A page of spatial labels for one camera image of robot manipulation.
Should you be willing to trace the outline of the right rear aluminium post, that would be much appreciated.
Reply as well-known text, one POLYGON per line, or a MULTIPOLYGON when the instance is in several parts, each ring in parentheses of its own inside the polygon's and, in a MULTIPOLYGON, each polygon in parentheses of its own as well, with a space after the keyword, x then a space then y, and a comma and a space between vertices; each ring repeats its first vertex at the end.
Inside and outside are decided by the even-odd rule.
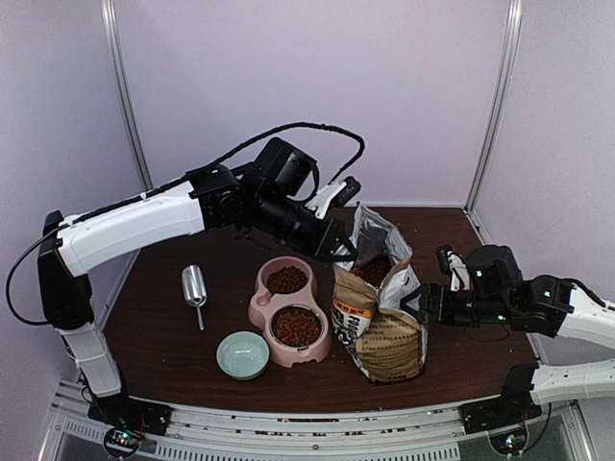
POLYGON ((478 164, 464 206, 465 211, 469 215, 472 215, 477 207, 480 192, 486 178, 488 165, 495 149, 498 132, 503 119, 506 97, 517 60, 522 23, 523 1, 510 0, 507 7, 503 46, 491 108, 480 147, 478 164))

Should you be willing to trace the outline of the circuit board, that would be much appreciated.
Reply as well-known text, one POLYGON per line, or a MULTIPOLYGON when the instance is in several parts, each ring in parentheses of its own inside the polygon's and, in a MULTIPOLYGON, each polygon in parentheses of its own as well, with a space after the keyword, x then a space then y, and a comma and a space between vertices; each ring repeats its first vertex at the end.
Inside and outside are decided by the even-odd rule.
POLYGON ((139 450, 143 440, 131 430, 112 427, 104 435, 103 448, 114 458, 127 458, 139 450))
POLYGON ((528 441, 529 435, 522 428, 505 430, 489 435, 491 448, 502 456, 514 456, 523 452, 528 441))

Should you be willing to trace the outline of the light green ceramic bowl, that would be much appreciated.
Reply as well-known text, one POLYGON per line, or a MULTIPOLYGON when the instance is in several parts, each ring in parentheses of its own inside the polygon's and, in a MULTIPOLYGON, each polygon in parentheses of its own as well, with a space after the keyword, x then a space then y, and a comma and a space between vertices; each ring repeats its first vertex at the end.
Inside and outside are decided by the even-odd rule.
POLYGON ((251 331, 231 333, 216 350, 216 362, 221 371, 237 380, 250 380, 261 375, 269 358, 267 342, 251 331))

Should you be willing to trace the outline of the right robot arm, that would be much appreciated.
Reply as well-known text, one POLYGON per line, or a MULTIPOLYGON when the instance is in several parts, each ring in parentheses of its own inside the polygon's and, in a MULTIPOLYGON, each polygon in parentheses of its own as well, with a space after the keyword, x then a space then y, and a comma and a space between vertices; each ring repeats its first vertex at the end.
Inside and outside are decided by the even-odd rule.
MULTIPOLYGON (((399 302, 403 311, 418 319, 432 317, 439 324, 461 328, 501 325, 614 347, 614 304, 580 280, 551 275, 524 279, 507 246, 484 245, 461 256, 445 245, 437 249, 436 257, 449 283, 423 283, 399 302)), ((613 360, 516 366, 494 400, 492 413, 499 423, 509 425, 530 405, 613 394, 613 360)))

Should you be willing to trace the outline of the front aluminium table rail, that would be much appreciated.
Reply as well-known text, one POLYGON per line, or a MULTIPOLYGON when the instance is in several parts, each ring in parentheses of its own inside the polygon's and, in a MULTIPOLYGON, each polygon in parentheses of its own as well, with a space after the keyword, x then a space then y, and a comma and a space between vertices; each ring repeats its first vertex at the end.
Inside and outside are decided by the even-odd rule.
MULTIPOLYGON (((87 416, 86 391, 61 380, 35 460, 113 460, 108 425, 87 416)), ((220 410, 164 403, 164 435, 145 436, 127 460, 596 460, 577 405, 553 405, 525 427, 522 456, 500 454, 494 431, 469 434, 456 404, 371 412, 293 414, 220 410)))

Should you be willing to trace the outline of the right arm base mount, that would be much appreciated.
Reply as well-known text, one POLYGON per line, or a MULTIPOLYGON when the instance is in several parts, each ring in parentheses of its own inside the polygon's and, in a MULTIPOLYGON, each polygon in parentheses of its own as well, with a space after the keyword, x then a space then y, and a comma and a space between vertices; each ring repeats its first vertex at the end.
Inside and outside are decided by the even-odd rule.
POLYGON ((542 415, 540 405, 528 395, 505 395, 464 403, 459 407, 466 434, 491 431, 509 425, 521 425, 542 415))

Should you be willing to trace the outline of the metal food scoop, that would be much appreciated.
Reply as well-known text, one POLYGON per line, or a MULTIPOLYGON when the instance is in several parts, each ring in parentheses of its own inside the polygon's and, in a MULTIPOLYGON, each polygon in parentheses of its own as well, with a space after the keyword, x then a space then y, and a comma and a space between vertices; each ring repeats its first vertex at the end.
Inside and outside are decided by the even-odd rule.
POLYGON ((182 287, 185 302, 196 309, 198 327, 205 330, 202 306, 208 300, 207 286, 201 268, 192 264, 182 270, 182 287))

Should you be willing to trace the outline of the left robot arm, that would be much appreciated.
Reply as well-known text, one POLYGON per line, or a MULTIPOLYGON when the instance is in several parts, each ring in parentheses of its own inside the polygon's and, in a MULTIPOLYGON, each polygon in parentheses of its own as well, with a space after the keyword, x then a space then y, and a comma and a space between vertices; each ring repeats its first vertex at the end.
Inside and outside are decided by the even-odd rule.
POLYGON ((296 200, 307 177, 317 174, 314 158, 273 137, 255 160, 233 169, 217 163, 105 208, 47 215, 37 256, 44 316, 116 425, 131 425, 138 407, 122 393, 123 379, 95 324, 89 271, 161 241, 228 226, 266 232, 280 245, 321 262, 353 261, 357 250, 329 211, 346 205, 360 184, 353 177, 330 181, 296 200))

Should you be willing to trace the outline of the right circuit board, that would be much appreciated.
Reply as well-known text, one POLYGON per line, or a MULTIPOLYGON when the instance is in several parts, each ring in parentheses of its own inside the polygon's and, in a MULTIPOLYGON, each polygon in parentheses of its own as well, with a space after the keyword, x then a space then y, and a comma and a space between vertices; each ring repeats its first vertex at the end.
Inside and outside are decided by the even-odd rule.
POLYGON ((514 456, 523 452, 528 441, 529 435, 522 428, 505 430, 489 435, 491 448, 502 456, 514 456))

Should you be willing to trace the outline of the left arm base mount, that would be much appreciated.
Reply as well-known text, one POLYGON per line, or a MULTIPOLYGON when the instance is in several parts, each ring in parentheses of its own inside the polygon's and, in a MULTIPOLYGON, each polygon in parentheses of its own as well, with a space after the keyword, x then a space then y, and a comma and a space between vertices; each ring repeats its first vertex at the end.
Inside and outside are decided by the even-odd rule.
POLYGON ((172 409, 160 403, 135 400, 121 394, 106 398, 93 397, 87 415, 90 419, 138 434, 164 436, 172 409))

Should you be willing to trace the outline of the pink double pet feeder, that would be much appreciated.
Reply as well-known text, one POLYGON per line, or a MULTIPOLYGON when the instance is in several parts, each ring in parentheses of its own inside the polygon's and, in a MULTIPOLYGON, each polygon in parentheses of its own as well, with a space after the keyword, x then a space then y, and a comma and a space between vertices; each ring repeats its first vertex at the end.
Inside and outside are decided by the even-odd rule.
POLYGON ((323 361, 332 348, 329 321, 316 302, 318 285, 302 259, 279 256, 261 266, 248 309, 270 350, 285 368, 323 361))

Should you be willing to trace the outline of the left circuit board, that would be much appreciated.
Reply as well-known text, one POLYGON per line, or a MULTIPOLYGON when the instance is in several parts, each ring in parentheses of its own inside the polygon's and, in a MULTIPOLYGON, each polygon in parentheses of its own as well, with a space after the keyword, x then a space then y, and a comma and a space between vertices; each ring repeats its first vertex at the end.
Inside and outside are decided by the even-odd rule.
POLYGON ((104 435, 103 448, 114 458, 127 458, 139 450, 143 440, 131 430, 112 427, 104 435))

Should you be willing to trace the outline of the brown dog food bag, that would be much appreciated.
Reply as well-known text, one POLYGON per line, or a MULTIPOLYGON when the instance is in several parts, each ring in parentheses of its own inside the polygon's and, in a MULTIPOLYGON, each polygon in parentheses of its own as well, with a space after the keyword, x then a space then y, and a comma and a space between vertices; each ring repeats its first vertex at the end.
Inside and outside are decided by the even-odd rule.
POLYGON ((413 250, 402 233, 375 210, 357 207, 352 242, 354 263, 333 265, 332 325, 357 368, 371 381, 412 379, 423 371, 428 322, 417 322, 399 307, 420 285, 413 250))

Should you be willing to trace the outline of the left rear aluminium post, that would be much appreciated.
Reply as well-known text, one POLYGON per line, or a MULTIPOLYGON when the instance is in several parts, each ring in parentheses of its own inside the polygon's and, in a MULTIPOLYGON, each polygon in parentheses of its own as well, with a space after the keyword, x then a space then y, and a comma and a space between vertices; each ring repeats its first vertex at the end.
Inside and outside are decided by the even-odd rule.
POLYGON ((111 56, 111 67, 119 98, 120 111, 126 134, 128 136, 130 150, 135 162, 135 168, 141 183, 141 187, 144 190, 149 190, 153 187, 153 182, 136 123, 135 109, 122 53, 121 36, 117 21, 116 2, 113 0, 101 0, 100 7, 105 35, 111 56))

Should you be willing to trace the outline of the aluminium post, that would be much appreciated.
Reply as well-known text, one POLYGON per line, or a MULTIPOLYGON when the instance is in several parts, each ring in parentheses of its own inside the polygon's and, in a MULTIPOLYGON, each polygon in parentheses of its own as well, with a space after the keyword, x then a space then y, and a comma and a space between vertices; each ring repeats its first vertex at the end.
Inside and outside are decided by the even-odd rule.
POLYGON ((119 98, 120 111, 126 134, 128 136, 130 150, 135 162, 135 168, 141 183, 141 187, 144 190, 149 190, 153 187, 153 182, 136 123, 135 109, 122 53, 121 36, 117 21, 116 2, 113 0, 101 0, 100 7, 105 35, 111 56, 111 67, 119 98))
POLYGON ((517 60, 522 23, 523 1, 510 0, 507 7, 503 46, 491 108, 480 147, 478 164, 464 206, 465 211, 469 215, 472 215, 477 207, 480 192, 486 178, 488 165, 495 149, 498 132, 503 119, 506 97, 517 60))

